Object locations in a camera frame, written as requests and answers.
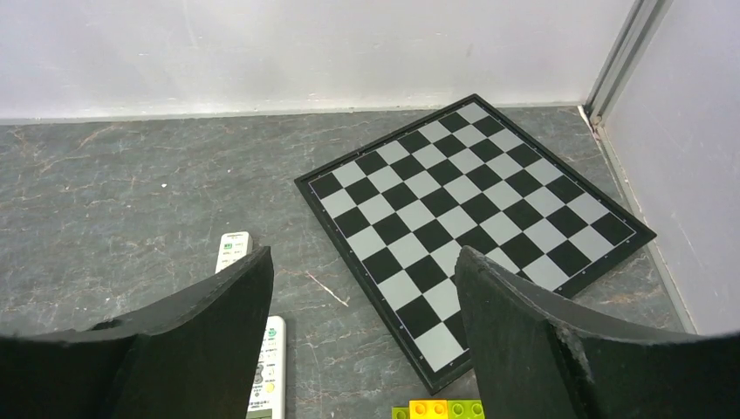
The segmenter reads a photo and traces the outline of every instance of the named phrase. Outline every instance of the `gray tabletop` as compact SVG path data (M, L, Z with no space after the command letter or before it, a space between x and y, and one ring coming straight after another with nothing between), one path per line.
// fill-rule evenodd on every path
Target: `gray tabletop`
M0 333L85 328L211 275L223 233L272 246L289 418L387 417L428 396L293 180L428 111L0 127ZM623 203L571 107L504 109ZM681 330L640 251L580 304ZM473 372L440 398L477 397Z

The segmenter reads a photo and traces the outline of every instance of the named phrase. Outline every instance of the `white wall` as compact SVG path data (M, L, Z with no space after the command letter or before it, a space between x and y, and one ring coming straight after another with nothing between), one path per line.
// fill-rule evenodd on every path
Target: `white wall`
M632 0L3 0L0 119L585 100Z
M740 329L738 16L674 1L605 121L699 333Z

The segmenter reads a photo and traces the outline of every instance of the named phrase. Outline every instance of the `black and white chessboard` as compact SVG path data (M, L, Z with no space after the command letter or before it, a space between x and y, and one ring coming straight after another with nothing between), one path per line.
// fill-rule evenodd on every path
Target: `black and white chessboard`
M462 246L572 296L654 237L477 96L296 184L430 393L470 368Z

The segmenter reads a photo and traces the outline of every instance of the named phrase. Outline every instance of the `black square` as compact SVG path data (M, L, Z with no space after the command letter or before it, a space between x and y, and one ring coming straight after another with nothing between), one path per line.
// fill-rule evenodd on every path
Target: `black square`
M439 188L431 194L424 196L421 199L421 203L423 203L434 216L440 216L457 206L457 201L445 188Z
M552 260L568 277L580 272L587 267L591 261L581 253L571 242L563 242L555 249L547 253Z
M563 207L553 212L547 216L547 221L563 233L565 237L571 237L588 225L587 222L583 221L578 214L568 207Z
M406 326L412 337L418 338L434 326L440 324L440 318L435 309L429 305L423 295L401 307L397 311L403 325Z
M362 264L365 265L376 284L391 278L403 269L387 247L363 260Z
M440 161L429 168L428 172L440 185L446 185L463 175L463 172L449 160Z
M386 161L383 160L383 158L374 151L372 153L363 155L362 157L357 159L356 162L357 165L360 166L360 169L365 172L365 175L375 173L388 165L388 163L386 163Z
M407 155L406 157L391 164L391 168L404 181L407 180L409 177L417 175L424 171L424 167L412 155Z
M480 141L470 147L470 151L475 153L483 161L491 161L495 157L502 155L504 152L501 151L496 144L492 141Z
M457 242L461 246L470 246L484 255L497 248L496 241L494 241L480 225L462 236L459 236L457 238Z
M534 176L530 175L526 170L515 173L514 175L507 177L506 182L509 186L514 188L519 195L528 196L537 189L542 188L540 183Z
M370 222L367 221L367 218L362 215L362 211L357 207L334 218L334 222L346 238L352 237L367 227L370 227Z
M463 312L457 312L448 319L444 320L444 325L449 332L455 336L455 340L460 344L462 349L468 349L468 335L465 334L465 325L463 322Z
M542 214L524 199L504 209L504 214L522 230L528 229L534 223L543 219Z
M406 273L421 292L427 292L447 279L440 265L429 255L406 268Z
M447 128L451 133L454 133L460 128L465 128L470 125L459 113L451 113L444 118L440 119L440 123Z
M333 174L323 175L319 179L311 182L311 188L316 192L319 199L324 199L334 192L342 189L342 185Z
M414 131L413 133L402 137L400 140L398 140L398 142L409 153L413 153L414 151L422 149L429 145L429 140L427 140L427 137L422 135L419 131Z
M493 134L504 129L504 126L499 124L496 120L490 116L486 116L482 120L477 121L473 124L473 127L478 128L478 131L483 133L486 137L490 137Z
M526 144L519 144L509 150L507 154L523 168L542 158L542 156L538 155L536 151L532 150Z
M501 245L501 250L519 269L537 260L544 253L524 233Z
M447 157L456 155L465 149L465 145L462 144L454 135L448 135L435 142L435 147L437 147L437 149Z
M460 207L473 221L479 224L501 212L484 194L470 198L467 202L460 205Z
M558 179L550 182L547 188L564 203L569 203L584 193L583 189L566 176L560 176Z
M606 214L596 220L591 226L601 236L604 236L609 243L615 246L634 234L634 230L629 228L619 218L614 216L614 214Z
M395 213L373 224L373 227L385 244L391 244L411 232L398 214Z
M416 195L406 186L406 183L399 183L383 192L383 197L386 198L391 208L396 211L416 201Z
M467 175L480 190L486 190L491 186L501 182L501 176L497 175L496 172L491 170L487 165L482 165L478 168L474 168Z
M370 179L366 177L346 187L347 194L352 198L354 203L360 205L364 201L378 195L380 192Z
M414 235L429 253L436 251L452 241L452 236L437 220L432 220L422 225L422 227L414 231Z

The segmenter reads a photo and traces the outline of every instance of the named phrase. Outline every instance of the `white remote control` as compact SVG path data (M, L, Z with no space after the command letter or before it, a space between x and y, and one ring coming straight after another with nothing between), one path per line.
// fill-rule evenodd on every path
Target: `white remote control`
M224 234L218 248L216 273L251 251L250 233ZM247 419L285 419L285 320L270 316L265 329Z

